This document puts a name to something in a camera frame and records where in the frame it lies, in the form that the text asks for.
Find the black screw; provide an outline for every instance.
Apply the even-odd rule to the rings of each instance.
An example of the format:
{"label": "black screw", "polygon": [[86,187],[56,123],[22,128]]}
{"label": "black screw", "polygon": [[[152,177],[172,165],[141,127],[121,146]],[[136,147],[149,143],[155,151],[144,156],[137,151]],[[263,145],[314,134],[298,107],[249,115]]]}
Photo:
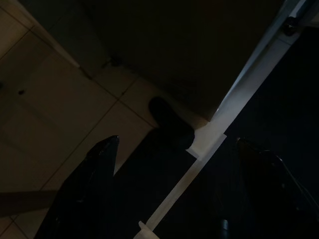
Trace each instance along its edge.
{"label": "black screw", "polygon": [[25,90],[19,90],[18,91],[18,94],[21,96],[21,95],[23,95],[25,93]]}

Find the dark fabric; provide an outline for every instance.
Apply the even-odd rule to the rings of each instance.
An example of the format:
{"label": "dark fabric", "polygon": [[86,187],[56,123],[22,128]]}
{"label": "dark fabric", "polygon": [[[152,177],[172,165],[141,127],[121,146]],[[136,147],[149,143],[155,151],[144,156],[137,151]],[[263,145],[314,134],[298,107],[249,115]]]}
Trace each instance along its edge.
{"label": "dark fabric", "polygon": [[133,238],[140,231],[138,222],[146,223],[196,160],[166,141],[167,135],[154,129],[116,173],[112,238]]}
{"label": "dark fabric", "polygon": [[196,160],[154,129],[113,176],[118,137],[97,143],[66,179],[35,239],[133,238]]}

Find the tile grout line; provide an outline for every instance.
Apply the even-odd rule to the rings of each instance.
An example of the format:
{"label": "tile grout line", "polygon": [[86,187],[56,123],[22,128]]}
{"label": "tile grout line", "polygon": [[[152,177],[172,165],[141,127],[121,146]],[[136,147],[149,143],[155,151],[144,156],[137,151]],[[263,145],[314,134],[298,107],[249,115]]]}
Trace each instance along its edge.
{"label": "tile grout line", "polygon": [[[6,9],[4,9],[2,6],[0,6],[0,9],[2,9],[6,14],[8,14],[9,16],[11,16],[14,20],[16,20],[18,23],[20,23],[20,24],[21,24],[22,26],[24,26],[26,29],[31,30],[31,28],[34,27],[34,25],[33,25],[31,28],[27,27],[27,26],[24,25],[18,18],[16,18],[15,16],[13,16],[10,12],[8,12],[8,11],[7,11]],[[29,20],[29,18],[27,18],[27,17],[23,14],[23,12],[20,11],[20,9],[19,9],[19,12],[22,13],[22,15],[23,15],[26,19]]]}
{"label": "tile grout line", "polygon": [[131,109],[127,104],[125,104],[123,101],[119,100],[119,102],[124,105],[126,108],[128,108],[130,111],[132,111],[135,115],[137,115],[140,119],[142,119],[145,123],[147,123],[152,128],[157,128],[158,126],[152,125],[150,122],[148,122],[146,119],[144,119],[142,116],[140,116],[138,113],[136,113],[133,109]]}
{"label": "tile grout line", "polygon": [[101,87],[103,90],[105,90],[107,93],[109,93],[111,96],[116,98],[121,104],[123,104],[126,108],[128,108],[130,111],[132,111],[135,115],[137,115],[139,118],[141,118],[144,122],[146,122],[149,126],[152,128],[156,128],[157,126],[152,125],[149,123],[146,119],[144,119],[142,116],[140,116],[138,113],[136,113],[133,109],[131,109],[127,104],[125,104],[123,101],[121,101],[121,97],[129,90],[129,88],[140,78],[140,76],[137,76],[133,82],[126,88],[126,90],[123,92],[123,94],[120,97],[117,97],[113,95],[111,92],[109,92],[106,88],[104,88],[100,83],[98,83],[96,80],[92,79],[94,83],[96,83],[99,87]]}
{"label": "tile grout line", "polygon": [[179,197],[185,192],[188,186],[196,178],[196,176],[201,172],[206,163],[212,158],[215,152],[218,150],[220,145],[223,143],[227,136],[222,134],[219,139],[214,143],[211,149],[207,152],[202,159],[198,158],[191,165],[188,171],[183,175],[171,192],[166,196],[158,208],[153,212],[150,218],[146,222],[146,226],[153,231],[156,226],[161,222],[164,216],[169,212],[174,203],[179,199]]}
{"label": "tile grout line", "polygon": [[54,171],[54,173],[48,178],[48,180],[43,184],[43,186],[39,189],[41,191],[45,185],[53,178],[53,176],[60,170],[60,168],[66,163],[66,161],[71,157],[71,155],[78,149],[78,147],[83,143],[83,141],[89,136],[89,134],[97,127],[97,125],[102,121],[102,119],[107,115],[107,113],[113,108],[113,106],[118,102],[117,99],[112,106],[106,111],[105,114],[97,121],[97,123],[91,128],[91,130],[83,137],[83,139],[74,147],[71,153],[65,158],[65,160],[60,164],[60,166]]}
{"label": "tile grout line", "polygon": [[16,43],[15,43],[12,47],[10,47],[10,49],[9,49],[8,51],[6,51],[6,53],[5,53],[2,57],[0,57],[0,60],[2,60],[5,56],[7,56],[8,53],[9,53],[29,32],[31,32],[31,29],[28,29],[28,31],[27,31],[18,41],[16,41]]}
{"label": "tile grout line", "polygon": [[9,218],[10,218],[11,222],[10,222],[9,225],[4,229],[4,231],[3,231],[2,233],[0,233],[0,239],[1,239],[2,235],[5,233],[5,231],[8,230],[8,228],[13,224],[12,218],[11,218],[11,217],[9,217]]}
{"label": "tile grout line", "polygon": [[109,92],[107,89],[105,89],[99,82],[97,82],[94,79],[91,79],[91,81],[93,81],[96,85],[98,85],[101,89],[105,90],[107,93],[109,93],[111,96],[113,96],[115,99],[119,100],[120,97],[117,97],[115,95],[113,95],[111,92]]}
{"label": "tile grout line", "polygon": [[36,32],[32,31],[36,26],[33,25],[31,28],[30,28],[30,33],[32,33],[34,36],[36,36],[36,38],[38,38],[42,43],[44,43],[47,47],[49,47],[51,50],[53,50],[54,54],[58,55],[59,57],[63,58],[65,60],[65,58],[59,53],[57,52],[57,50],[54,49],[53,46],[51,46],[46,40],[44,40],[44,37],[41,37],[39,34],[37,34]]}
{"label": "tile grout line", "polygon": [[13,221],[12,223],[20,230],[20,232],[25,236],[25,238],[30,239],[15,221]]}

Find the tiled floor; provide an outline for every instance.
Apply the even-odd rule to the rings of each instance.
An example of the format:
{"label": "tiled floor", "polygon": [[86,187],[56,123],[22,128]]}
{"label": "tiled floor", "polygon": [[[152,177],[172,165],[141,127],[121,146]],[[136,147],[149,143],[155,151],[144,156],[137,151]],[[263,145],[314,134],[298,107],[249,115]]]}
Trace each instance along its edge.
{"label": "tiled floor", "polygon": [[[123,67],[87,79],[0,0],[0,191],[58,189],[98,141],[120,136],[115,172],[156,126],[148,111],[166,98],[193,126],[206,121]],[[32,239],[47,210],[0,219],[0,239]]]}

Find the black shoe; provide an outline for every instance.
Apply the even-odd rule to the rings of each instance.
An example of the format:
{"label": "black shoe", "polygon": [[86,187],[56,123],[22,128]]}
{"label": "black shoe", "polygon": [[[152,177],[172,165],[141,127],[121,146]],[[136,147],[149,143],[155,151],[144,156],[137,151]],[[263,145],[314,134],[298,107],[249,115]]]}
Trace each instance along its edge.
{"label": "black shoe", "polygon": [[192,145],[195,138],[194,129],[183,121],[163,98],[151,99],[149,109],[171,146],[184,150]]}

